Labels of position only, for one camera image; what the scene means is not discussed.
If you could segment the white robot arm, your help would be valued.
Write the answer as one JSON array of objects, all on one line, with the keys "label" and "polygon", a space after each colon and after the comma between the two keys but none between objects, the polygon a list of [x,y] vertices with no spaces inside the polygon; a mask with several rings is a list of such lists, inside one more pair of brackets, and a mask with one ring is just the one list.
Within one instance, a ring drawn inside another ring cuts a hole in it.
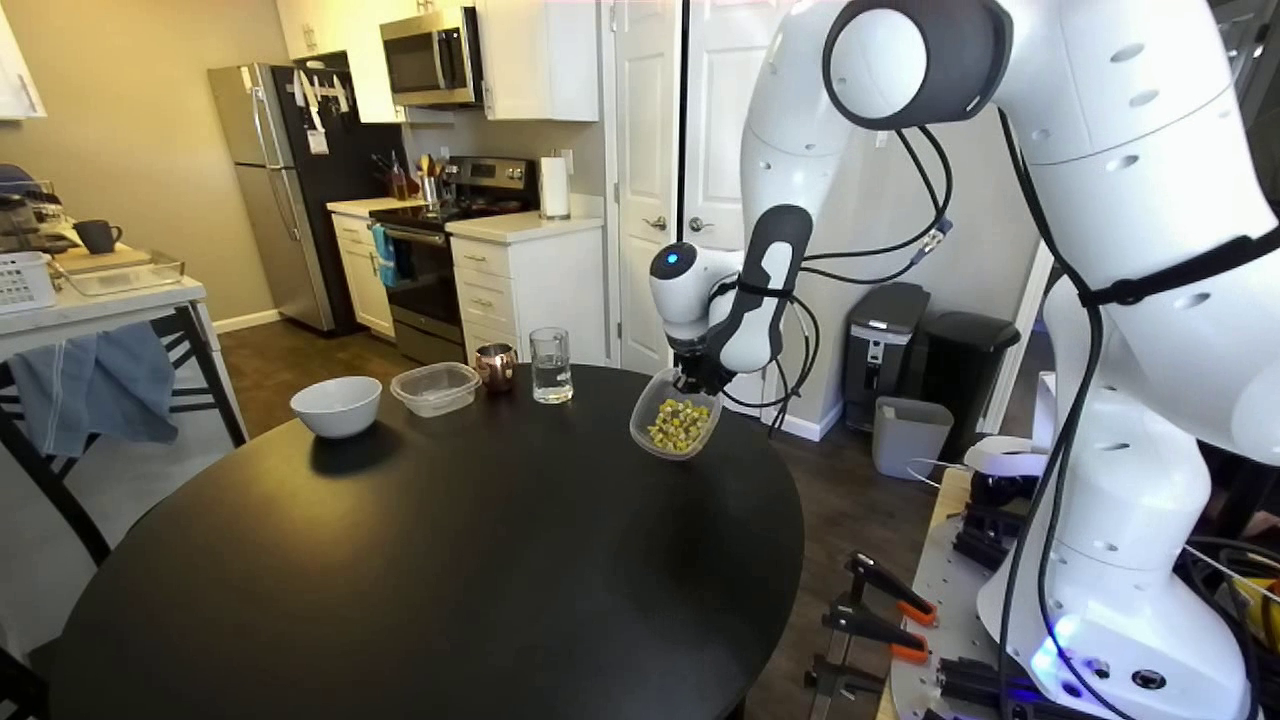
[{"label": "white robot arm", "polygon": [[795,0],[742,144],[749,246],[670,246],[647,279],[679,380],[782,354],[851,130],[1002,109],[1058,252],[1059,433],[1023,542],[975,591],[996,649],[1059,709],[1253,720],[1228,620],[1176,557],[1205,449],[1280,464],[1280,250],[1210,0]]}]

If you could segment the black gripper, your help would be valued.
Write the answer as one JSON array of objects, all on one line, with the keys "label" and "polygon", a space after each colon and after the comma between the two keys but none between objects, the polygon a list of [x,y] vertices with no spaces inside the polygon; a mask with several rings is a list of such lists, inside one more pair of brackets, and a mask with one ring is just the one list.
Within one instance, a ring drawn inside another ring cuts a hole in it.
[{"label": "black gripper", "polygon": [[742,372],[759,372],[778,358],[778,333],[759,311],[730,315],[701,340],[677,340],[677,389],[723,394]]}]

